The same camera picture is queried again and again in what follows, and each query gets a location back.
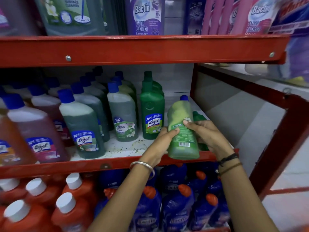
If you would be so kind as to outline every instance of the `white bottle cap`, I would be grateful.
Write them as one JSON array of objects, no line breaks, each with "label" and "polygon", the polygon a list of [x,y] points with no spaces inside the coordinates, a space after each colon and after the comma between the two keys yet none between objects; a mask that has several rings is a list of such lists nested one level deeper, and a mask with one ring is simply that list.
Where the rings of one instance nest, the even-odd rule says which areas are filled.
[{"label": "white bottle cap", "polygon": [[71,190],[75,190],[82,185],[83,181],[79,173],[71,173],[67,176],[66,183]]},{"label": "white bottle cap", "polygon": [[11,191],[18,187],[19,180],[15,178],[8,178],[0,180],[0,187],[3,191]]},{"label": "white bottle cap", "polygon": [[63,214],[66,214],[72,211],[75,205],[76,205],[76,201],[72,193],[70,192],[60,195],[60,197],[56,201],[57,208],[59,208],[60,212],[62,212]]},{"label": "white bottle cap", "polygon": [[11,203],[4,211],[4,217],[10,222],[18,222],[24,219],[30,211],[30,206],[22,199]]},{"label": "white bottle cap", "polygon": [[46,189],[46,184],[42,181],[41,178],[35,178],[26,185],[26,190],[30,195],[37,196],[42,194]]}]

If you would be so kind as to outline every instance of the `shelf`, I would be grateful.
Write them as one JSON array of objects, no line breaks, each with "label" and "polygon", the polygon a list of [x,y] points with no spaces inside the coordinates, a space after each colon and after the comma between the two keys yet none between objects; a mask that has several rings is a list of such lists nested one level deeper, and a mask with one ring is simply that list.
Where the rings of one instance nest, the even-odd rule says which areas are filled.
[{"label": "shelf", "polygon": [[[188,95],[189,93],[168,93],[165,94],[165,116],[164,125],[167,126],[167,111],[169,107],[178,101],[181,95]],[[191,107],[194,111],[206,115],[201,111],[199,106],[189,98]],[[73,154],[68,162],[57,162],[48,164],[29,164],[18,166],[4,166],[0,167],[0,179],[3,178],[21,178],[32,177],[50,174],[68,174],[72,172],[91,172],[105,169],[121,169],[129,168],[133,161],[137,161],[145,152],[153,140],[145,140],[142,136],[142,130],[139,130],[138,139],[132,142],[122,143],[116,140],[114,131],[110,132],[111,139],[106,142],[106,154],[97,159],[85,160],[81,158],[76,152],[75,147],[68,148],[69,152]],[[201,151],[200,157],[196,160],[175,160],[163,155],[159,165],[168,165],[176,163],[193,163],[200,161],[215,161],[214,153],[210,151]]]},{"label": "shelf", "polygon": [[0,67],[262,61],[280,64],[285,61],[288,41],[288,35],[2,37]]}]

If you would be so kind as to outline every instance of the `red metal shelf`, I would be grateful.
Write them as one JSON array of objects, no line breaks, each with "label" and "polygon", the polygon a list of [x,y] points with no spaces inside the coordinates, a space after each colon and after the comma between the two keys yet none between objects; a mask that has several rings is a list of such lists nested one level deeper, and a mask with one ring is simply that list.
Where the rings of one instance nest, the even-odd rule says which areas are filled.
[{"label": "red metal shelf", "polygon": [[[127,156],[118,158],[106,158],[95,160],[80,160],[57,162],[49,164],[28,164],[18,166],[0,167],[0,179],[5,178],[26,178],[33,176],[52,175],[52,174],[69,174],[73,172],[94,172],[107,169],[129,168],[133,161],[137,161],[140,156]],[[201,151],[200,157],[196,160],[175,160],[163,155],[159,165],[169,165],[178,163],[194,163],[201,161],[216,161],[214,153],[210,151]]]},{"label": "red metal shelf", "polygon": [[288,35],[4,37],[0,38],[0,67],[262,61],[280,64],[285,60],[288,41]]}]

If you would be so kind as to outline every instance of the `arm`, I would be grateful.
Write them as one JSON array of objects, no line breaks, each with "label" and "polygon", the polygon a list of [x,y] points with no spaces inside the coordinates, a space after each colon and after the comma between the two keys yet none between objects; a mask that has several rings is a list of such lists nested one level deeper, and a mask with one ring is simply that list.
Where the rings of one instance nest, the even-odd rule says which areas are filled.
[{"label": "arm", "polygon": [[[149,146],[139,159],[155,167],[168,149],[172,138],[179,129],[167,132],[163,127],[156,140]],[[96,217],[87,232],[126,232],[136,210],[141,194],[147,183],[151,171],[148,167],[136,164],[123,181],[116,193]]]},{"label": "arm", "polygon": [[[234,153],[229,142],[211,121],[194,124],[184,120],[183,123],[200,136],[218,161]],[[230,160],[223,167],[219,166],[219,172],[239,162],[239,159]],[[221,182],[236,232],[279,232],[241,165],[224,173]]]}]

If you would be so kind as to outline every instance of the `hand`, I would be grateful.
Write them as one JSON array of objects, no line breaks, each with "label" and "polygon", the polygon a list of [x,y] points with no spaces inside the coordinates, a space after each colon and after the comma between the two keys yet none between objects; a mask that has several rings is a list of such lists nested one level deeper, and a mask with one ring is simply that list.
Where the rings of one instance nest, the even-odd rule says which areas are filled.
[{"label": "hand", "polygon": [[176,128],[168,132],[166,127],[162,127],[155,141],[147,148],[139,159],[142,162],[155,167],[160,163],[163,154],[167,151],[172,138],[179,133],[180,129]]},{"label": "hand", "polygon": [[218,161],[234,153],[230,143],[212,121],[204,120],[192,123],[183,120],[183,124],[200,136],[198,139],[202,139],[207,144],[209,150],[216,154]]}]

